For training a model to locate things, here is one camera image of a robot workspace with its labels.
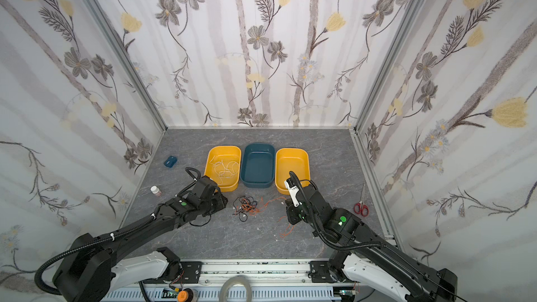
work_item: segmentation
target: gray tabletop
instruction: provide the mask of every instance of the gray tabletop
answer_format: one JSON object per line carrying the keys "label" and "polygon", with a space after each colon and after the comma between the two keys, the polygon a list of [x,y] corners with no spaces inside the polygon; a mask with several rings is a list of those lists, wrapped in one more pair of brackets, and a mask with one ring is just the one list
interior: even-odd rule
{"label": "gray tabletop", "polygon": [[[354,150],[349,131],[308,129],[237,129],[237,130],[168,130],[158,149],[138,195],[131,205],[125,225],[149,215],[154,207],[174,196],[192,179],[184,171],[194,167],[202,173],[209,150],[219,145],[234,145],[244,151],[246,145],[261,142],[272,144],[276,150],[283,147],[301,148],[309,154],[312,180],[332,207],[352,212],[359,202],[365,179]],[[178,158],[170,169],[164,166],[168,156]],[[161,197],[149,188],[157,185]],[[382,235],[381,225],[371,196],[365,188],[363,201],[369,207],[369,216],[361,217],[374,231]],[[282,238],[288,227],[283,200],[270,203],[266,210],[241,222],[233,216],[233,201],[238,196],[252,196],[264,202],[283,196],[274,184],[266,189],[250,189],[240,181],[233,192],[225,192],[229,199],[226,209],[214,214],[211,222],[202,227],[190,225],[163,234],[138,248],[131,256],[150,253],[158,247],[170,248],[180,258],[329,258],[332,250],[319,238],[313,238],[312,228],[304,223]],[[194,224],[203,224],[208,217],[198,218]]]}

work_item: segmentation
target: wallpapered wall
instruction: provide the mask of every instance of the wallpapered wall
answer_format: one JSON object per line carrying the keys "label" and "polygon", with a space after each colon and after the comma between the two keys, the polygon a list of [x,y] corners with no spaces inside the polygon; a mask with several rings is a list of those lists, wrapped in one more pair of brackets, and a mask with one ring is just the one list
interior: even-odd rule
{"label": "wallpapered wall", "polygon": [[410,0],[98,1],[170,126],[352,126]]}
{"label": "wallpapered wall", "polygon": [[44,261],[119,226],[161,131],[82,0],[0,5],[0,300],[22,301]]}
{"label": "wallpapered wall", "polygon": [[537,293],[535,0],[426,0],[360,132],[404,247],[469,301]]}

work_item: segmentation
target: scissors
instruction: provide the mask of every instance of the scissors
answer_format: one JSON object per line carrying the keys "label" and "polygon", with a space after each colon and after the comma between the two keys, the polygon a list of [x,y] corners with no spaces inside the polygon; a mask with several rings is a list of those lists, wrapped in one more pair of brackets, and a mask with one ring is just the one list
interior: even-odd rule
{"label": "scissors", "polygon": [[360,195],[360,201],[354,205],[354,213],[361,214],[363,217],[369,216],[369,208],[362,202],[364,197],[364,191],[366,190],[366,184],[362,187],[362,194]]}

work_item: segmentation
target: yellow plastic container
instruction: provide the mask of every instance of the yellow plastic container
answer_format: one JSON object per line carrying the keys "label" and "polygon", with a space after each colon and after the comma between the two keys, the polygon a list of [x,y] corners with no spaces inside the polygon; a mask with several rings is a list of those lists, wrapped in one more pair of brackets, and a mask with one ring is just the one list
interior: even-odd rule
{"label": "yellow plastic container", "polygon": [[[278,191],[289,195],[285,187],[285,180],[289,178],[289,172],[294,171],[299,180],[310,179],[309,157],[305,150],[300,148],[282,148],[276,152],[276,177],[275,183]],[[300,182],[303,187],[309,185],[308,181]]]}
{"label": "yellow plastic container", "polygon": [[241,149],[237,146],[217,146],[209,151],[205,175],[220,187],[220,191],[233,191],[238,187],[241,172]]}

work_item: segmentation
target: blue tray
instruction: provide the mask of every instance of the blue tray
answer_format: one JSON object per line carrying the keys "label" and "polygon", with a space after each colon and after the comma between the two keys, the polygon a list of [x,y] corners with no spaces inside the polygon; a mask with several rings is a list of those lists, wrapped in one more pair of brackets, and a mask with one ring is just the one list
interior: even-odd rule
{"label": "blue tray", "polygon": [[248,188],[268,188],[274,181],[276,151],[269,144],[250,144],[244,149],[241,181]]}

